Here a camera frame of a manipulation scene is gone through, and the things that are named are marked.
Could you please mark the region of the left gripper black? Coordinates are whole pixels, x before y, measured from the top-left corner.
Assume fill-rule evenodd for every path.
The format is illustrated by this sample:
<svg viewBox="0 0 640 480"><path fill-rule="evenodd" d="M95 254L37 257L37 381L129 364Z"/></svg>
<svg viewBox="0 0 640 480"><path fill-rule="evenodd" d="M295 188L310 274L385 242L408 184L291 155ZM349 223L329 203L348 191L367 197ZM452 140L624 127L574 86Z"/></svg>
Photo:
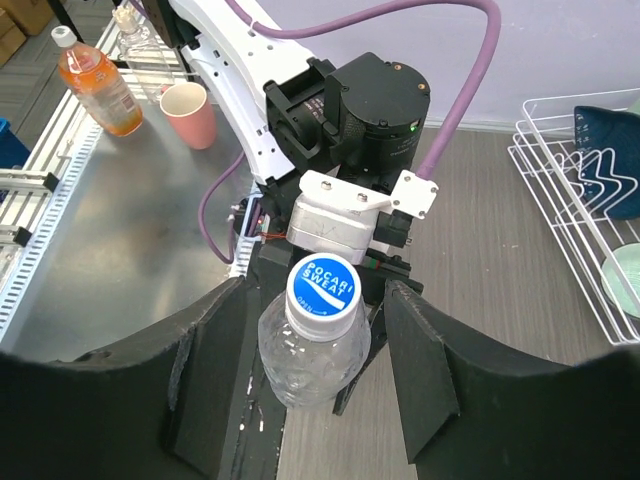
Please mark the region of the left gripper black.
<svg viewBox="0 0 640 480"><path fill-rule="evenodd" d="M341 414L359 376L386 344L384 290L401 280L414 291L410 266L375 255L354 265L335 253L290 245L265 217L257 254L262 313L258 349L276 398L288 409L334 404Z"/></svg>

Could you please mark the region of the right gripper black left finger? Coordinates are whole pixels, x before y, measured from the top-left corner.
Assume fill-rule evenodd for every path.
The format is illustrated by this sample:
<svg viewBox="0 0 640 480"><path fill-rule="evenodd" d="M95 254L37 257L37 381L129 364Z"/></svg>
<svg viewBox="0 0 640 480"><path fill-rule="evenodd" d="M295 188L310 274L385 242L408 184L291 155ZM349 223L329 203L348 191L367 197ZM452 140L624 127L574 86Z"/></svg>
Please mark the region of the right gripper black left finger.
<svg viewBox="0 0 640 480"><path fill-rule="evenodd" d="M244 340L246 281L72 362L1 357L5 479L214 479Z"/></svg>

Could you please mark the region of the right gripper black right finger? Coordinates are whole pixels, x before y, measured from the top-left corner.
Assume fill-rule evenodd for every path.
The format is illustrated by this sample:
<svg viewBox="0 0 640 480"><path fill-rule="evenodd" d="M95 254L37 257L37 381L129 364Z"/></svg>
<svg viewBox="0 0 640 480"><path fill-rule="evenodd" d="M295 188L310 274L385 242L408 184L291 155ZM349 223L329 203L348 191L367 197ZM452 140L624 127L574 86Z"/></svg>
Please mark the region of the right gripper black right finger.
<svg viewBox="0 0 640 480"><path fill-rule="evenodd" d="M422 479L635 479L639 350L575 366L511 348L399 281L385 317L408 461Z"/></svg>

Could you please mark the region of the clear unlabelled plastic bottle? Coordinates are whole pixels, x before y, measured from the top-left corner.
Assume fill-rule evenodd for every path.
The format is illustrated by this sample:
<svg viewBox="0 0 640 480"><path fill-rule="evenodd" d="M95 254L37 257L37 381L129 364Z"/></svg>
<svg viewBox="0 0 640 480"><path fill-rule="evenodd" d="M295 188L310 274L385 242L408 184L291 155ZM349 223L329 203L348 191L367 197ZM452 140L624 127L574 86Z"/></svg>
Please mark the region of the clear unlabelled plastic bottle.
<svg viewBox="0 0 640 480"><path fill-rule="evenodd" d="M333 400L360 372L371 346L366 307L359 305L350 329L341 337L311 341L296 333L285 317L279 294L258 322L258 347L276 398L289 409Z"/></svg>

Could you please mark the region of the blue pocari sweat cap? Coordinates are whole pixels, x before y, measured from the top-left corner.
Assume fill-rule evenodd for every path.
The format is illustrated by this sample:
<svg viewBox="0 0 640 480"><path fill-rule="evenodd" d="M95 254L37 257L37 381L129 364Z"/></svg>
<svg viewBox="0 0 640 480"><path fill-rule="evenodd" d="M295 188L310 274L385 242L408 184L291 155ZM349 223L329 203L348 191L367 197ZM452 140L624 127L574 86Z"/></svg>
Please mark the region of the blue pocari sweat cap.
<svg viewBox="0 0 640 480"><path fill-rule="evenodd" d="M338 255L315 253L289 272L285 316L301 337L328 342L351 328L361 300L361 280L355 268Z"/></svg>

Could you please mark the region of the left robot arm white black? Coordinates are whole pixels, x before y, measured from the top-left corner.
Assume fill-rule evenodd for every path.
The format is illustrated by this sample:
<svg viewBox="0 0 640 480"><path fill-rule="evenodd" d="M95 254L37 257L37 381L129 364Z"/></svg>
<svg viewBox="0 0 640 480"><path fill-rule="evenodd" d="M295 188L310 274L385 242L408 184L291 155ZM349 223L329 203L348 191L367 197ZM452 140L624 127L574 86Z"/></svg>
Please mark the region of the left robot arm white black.
<svg viewBox="0 0 640 480"><path fill-rule="evenodd" d="M430 104L415 69L364 53L343 66L292 37L268 37L255 2L148 1L161 38L220 102L260 190L275 265L251 262L266 304L259 326L264 370L289 408L332 402L345 410L386 341L366 305L380 308L389 279L410 267L403 247L416 206L411 171Z"/></svg>

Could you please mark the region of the clear bottle in background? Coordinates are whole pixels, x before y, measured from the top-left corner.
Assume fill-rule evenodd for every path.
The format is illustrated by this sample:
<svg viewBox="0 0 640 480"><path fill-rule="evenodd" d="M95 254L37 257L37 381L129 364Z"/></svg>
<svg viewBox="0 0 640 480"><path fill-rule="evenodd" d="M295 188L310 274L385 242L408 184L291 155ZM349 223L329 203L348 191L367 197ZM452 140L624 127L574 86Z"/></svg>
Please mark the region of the clear bottle in background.
<svg viewBox="0 0 640 480"><path fill-rule="evenodd" d="M118 50L136 77L147 99L158 104L174 77L155 33L137 20L133 6L120 5L112 11L119 29Z"/></svg>

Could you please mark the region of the orange drink bottle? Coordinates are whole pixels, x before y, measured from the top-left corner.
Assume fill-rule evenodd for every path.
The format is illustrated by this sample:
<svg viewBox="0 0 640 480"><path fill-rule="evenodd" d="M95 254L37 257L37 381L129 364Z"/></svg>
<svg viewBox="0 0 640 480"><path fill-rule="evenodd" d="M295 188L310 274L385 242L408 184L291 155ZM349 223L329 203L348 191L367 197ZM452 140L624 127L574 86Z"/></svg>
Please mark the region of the orange drink bottle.
<svg viewBox="0 0 640 480"><path fill-rule="evenodd" d="M108 133L125 137L143 123L143 112L116 65L99 49L78 40L67 26L51 38L61 49L58 73L87 113Z"/></svg>

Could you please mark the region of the mint green bowl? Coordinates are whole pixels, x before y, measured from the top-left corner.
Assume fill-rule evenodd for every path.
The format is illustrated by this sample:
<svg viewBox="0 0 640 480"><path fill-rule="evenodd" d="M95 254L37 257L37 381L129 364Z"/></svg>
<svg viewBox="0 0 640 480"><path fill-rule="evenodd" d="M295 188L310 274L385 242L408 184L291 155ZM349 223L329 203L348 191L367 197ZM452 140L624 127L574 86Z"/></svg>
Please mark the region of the mint green bowl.
<svg viewBox="0 0 640 480"><path fill-rule="evenodd" d="M607 298L618 302L622 310L639 318L639 244L621 246L612 252L613 260L605 259L602 266L601 286Z"/></svg>

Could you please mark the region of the pink cup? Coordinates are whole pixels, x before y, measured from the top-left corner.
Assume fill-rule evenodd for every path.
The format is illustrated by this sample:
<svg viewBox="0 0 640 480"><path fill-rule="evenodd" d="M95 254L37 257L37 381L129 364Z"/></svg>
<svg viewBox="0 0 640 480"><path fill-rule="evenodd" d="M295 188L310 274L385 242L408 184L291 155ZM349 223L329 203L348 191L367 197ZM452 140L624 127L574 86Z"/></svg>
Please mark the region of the pink cup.
<svg viewBox="0 0 640 480"><path fill-rule="evenodd" d="M211 147L217 137L217 123L207 91L194 82L166 87L160 109L180 139L194 150Z"/></svg>

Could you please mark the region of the dark blue plate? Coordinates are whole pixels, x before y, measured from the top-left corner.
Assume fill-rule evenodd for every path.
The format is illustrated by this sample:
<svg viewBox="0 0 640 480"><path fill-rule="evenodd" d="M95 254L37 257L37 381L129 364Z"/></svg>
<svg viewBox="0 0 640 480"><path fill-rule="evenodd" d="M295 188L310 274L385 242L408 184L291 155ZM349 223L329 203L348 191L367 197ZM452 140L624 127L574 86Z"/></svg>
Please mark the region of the dark blue plate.
<svg viewBox="0 0 640 480"><path fill-rule="evenodd" d="M594 106L574 108L583 201L614 220L639 217L639 116Z"/></svg>

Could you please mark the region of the mint green plate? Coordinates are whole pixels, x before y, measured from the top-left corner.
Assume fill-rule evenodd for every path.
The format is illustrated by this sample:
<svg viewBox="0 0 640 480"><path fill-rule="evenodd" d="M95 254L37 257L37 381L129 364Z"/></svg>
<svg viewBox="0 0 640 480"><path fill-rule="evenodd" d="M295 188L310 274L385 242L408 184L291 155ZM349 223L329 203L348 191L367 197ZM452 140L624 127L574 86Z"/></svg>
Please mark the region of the mint green plate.
<svg viewBox="0 0 640 480"><path fill-rule="evenodd" d="M636 100L628 109L628 112L634 113L636 115L640 114L640 99Z"/></svg>

